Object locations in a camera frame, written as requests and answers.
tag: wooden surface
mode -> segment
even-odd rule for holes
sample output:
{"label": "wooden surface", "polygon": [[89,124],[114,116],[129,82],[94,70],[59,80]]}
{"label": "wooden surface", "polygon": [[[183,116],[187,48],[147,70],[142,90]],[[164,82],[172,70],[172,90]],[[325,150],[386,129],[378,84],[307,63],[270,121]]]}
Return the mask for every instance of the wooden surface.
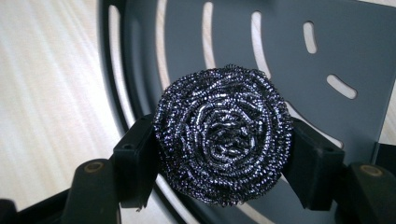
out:
{"label": "wooden surface", "polygon": [[[120,139],[101,74],[96,4],[0,1],[0,198],[18,209],[69,188],[77,166],[108,158]],[[395,99],[383,143],[396,144]],[[171,222],[154,200],[123,217]]]}

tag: round screw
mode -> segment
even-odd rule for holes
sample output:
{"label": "round screw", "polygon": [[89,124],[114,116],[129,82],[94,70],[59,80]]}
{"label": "round screw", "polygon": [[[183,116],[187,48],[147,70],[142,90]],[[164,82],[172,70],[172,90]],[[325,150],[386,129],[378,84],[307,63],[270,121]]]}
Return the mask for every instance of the round screw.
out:
{"label": "round screw", "polygon": [[362,165],[361,170],[367,175],[371,175],[371,176],[381,176],[383,174],[380,169],[372,165]]}
{"label": "round screw", "polygon": [[91,174],[94,172],[99,171],[100,169],[102,169],[105,165],[100,162],[100,161],[93,161],[88,163],[85,167],[84,167],[84,171]]}

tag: drainage slot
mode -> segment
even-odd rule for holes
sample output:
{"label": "drainage slot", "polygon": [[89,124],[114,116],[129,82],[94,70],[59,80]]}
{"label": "drainage slot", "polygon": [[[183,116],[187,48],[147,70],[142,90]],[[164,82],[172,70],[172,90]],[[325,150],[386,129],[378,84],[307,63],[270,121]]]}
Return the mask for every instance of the drainage slot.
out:
{"label": "drainage slot", "polygon": [[250,29],[251,42],[257,67],[270,79],[271,72],[265,59],[264,48],[262,47],[262,14],[260,11],[255,11],[251,14]]}
{"label": "drainage slot", "polygon": [[358,92],[347,85],[343,80],[341,80],[338,76],[330,74],[327,76],[327,82],[331,85],[336,91],[343,94],[348,99],[355,99],[358,96]]}
{"label": "drainage slot", "polygon": [[303,30],[306,50],[311,54],[317,53],[318,46],[315,39],[314,23],[312,21],[307,21],[304,23]]}
{"label": "drainage slot", "polygon": [[167,0],[159,0],[155,17],[155,47],[157,51],[157,64],[163,90],[170,85],[168,66],[165,50],[165,15]]}
{"label": "drainage slot", "polygon": [[202,44],[204,47],[206,69],[216,68],[212,42],[212,15],[213,3],[206,2],[202,13]]}
{"label": "drainage slot", "polygon": [[122,112],[125,116],[128,127],[131,127],[134,124],[134,115],[132,113],[131,101],[128,97],[128,91],[125,84],[126,81],[122,74],[120,58],[120,13],[117,8],[113,6],[110,6],[108,13],[110,23],[110,55],[113,65],[114,79],[116,82],[117,93],[120,98]]}

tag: steel wool scrubber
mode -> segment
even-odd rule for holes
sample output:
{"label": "steel wool scrubber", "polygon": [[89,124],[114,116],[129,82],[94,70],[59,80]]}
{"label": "steel wool scrubber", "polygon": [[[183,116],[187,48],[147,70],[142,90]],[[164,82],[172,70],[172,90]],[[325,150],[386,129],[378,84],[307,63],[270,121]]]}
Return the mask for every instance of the steel wool scrubber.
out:
{"label": "steel wool scrubber", "polygon": [[222,206],[258,198],[281,176],[291,119],[266,75],[228,65],[174,82],[153,120],[170,186]]}

